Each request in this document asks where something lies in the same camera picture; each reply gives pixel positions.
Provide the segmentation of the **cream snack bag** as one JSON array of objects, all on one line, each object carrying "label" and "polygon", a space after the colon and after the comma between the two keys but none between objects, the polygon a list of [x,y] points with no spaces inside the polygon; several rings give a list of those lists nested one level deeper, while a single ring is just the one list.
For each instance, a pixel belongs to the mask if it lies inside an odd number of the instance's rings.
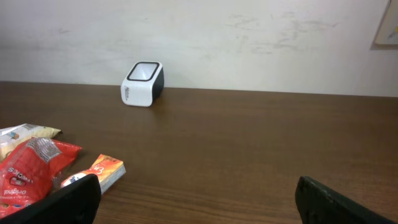
[{"label": "cream snack bag", "polygon": [[1,129],[1,161],[3,161],[20,143],[28,139],[54,138],[61,132],[61,129],[27,123]]}]

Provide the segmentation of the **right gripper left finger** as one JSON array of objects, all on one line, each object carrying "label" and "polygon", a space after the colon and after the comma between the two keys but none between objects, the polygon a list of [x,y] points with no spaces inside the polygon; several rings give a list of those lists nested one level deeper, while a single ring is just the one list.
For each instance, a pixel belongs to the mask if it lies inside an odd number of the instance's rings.
[{"label": "right gripper left finger", "polygon": [[87,175],[1,219],[3,224],[92,224],[101,200],[96,175]]}]

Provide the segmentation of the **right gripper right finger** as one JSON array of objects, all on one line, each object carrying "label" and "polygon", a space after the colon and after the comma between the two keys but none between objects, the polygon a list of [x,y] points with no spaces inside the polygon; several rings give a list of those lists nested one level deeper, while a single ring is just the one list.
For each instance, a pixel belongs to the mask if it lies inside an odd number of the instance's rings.
[{"label": "right gripper right finger", "polygon": [[303,224],[395,224],[309,176],[301,176],[295,203]]}]

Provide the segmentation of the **red snack bag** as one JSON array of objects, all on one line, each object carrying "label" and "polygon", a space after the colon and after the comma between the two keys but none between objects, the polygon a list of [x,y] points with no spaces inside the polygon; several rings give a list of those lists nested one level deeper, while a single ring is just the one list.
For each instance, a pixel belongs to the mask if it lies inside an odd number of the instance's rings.
[{"label": "red snack bag", "polygon": [[1,218],[45,198],[80,146],[50,138],[20,143],[1,162]]}]

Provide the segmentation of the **orange small box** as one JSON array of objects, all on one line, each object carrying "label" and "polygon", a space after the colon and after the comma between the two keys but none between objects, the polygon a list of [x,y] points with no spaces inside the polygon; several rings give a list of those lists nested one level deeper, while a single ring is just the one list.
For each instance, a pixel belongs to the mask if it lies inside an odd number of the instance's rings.
[{"label": "orange small box", "polygon": [[94,174],[98,178],[101,193],[104,194],[125,173],[126,169],[123,161],[100,154],[89,169],[69,176],[60,186],[66,187],[87,175]]}]

